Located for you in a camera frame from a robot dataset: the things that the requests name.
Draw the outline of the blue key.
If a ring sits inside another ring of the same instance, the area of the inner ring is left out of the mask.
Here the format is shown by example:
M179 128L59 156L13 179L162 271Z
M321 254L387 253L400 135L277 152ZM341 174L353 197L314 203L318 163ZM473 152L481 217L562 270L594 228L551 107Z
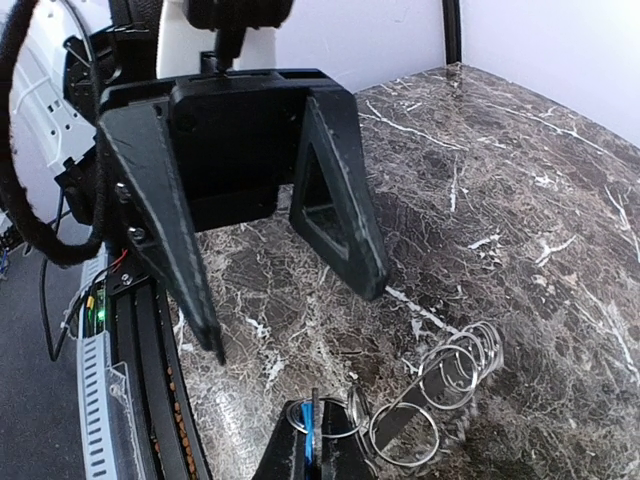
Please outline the blue key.
M320 438L320 405L318 401L304 401L300 406L300 420L305 432L304 466L305 478L320 478L319 456L317 452Z

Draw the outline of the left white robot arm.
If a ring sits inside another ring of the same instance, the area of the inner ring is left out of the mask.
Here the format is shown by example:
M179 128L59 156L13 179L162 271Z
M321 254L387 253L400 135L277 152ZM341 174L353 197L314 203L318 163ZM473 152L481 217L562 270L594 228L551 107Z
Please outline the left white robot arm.
M196 235L271 216L357 295L389 263L354 96L279 69L289 1L5 1L1 204L22 238L71 266L127 250L224 351Z

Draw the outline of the black disc with keyrings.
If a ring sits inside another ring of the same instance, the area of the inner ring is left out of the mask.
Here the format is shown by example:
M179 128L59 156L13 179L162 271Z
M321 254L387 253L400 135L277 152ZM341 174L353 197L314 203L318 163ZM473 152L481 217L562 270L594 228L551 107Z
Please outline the black disc with keyrings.
M450 334L425 353L409 385L397 396L374 407L361 385L352 384L345 397L321 396L294 400L287 411L291 425L305 435L300 420L304 401L320 405L317 452L321 472L321 399L337 399L355 428L365 462L372 472L380 463L415 470L434 462L451 443L462 440L468 427L468 410L476 393L504 365L499 330L487 321L472 323Z

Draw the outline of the black front rail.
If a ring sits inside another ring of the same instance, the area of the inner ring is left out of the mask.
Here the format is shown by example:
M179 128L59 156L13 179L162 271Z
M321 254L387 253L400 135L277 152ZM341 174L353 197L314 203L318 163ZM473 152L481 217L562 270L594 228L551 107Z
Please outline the black front rail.
M142 473L148 479L209 479L164 289L133 272L109 275L106 287L112 352L126 368Z

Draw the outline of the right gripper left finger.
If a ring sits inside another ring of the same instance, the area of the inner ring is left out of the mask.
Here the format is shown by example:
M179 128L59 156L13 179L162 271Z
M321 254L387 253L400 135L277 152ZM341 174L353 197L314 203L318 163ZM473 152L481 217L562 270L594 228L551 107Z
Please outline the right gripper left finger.
M294 428L287 411L294 404L287 401L277 419L254 480L304 480L306 436Z

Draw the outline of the right black frame post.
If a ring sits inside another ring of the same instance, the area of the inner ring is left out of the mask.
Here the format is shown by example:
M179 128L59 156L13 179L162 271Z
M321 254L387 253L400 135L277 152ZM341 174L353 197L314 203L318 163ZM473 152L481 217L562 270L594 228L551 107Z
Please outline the right black frame post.
M443 0L443 30L446 64L462 61L462 26L459 0Z

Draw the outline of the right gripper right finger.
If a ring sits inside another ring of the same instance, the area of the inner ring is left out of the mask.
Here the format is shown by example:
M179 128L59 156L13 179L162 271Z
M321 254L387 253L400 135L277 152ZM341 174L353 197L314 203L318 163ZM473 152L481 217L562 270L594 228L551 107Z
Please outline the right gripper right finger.
M366 480L374 479L371 468L358 444L356 433L346 436L355 426L346 408L337 399L321 399L322 460L321 479Z

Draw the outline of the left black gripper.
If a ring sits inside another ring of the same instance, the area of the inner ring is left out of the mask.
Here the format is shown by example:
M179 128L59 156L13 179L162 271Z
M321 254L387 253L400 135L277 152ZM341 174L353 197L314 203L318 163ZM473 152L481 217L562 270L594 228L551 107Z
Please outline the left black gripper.
M289 220L357 295L379 298L389 261L369 193L352 93L315 69L191 75L107 89L99 127L141 261L200 346L225 363L196 231Z

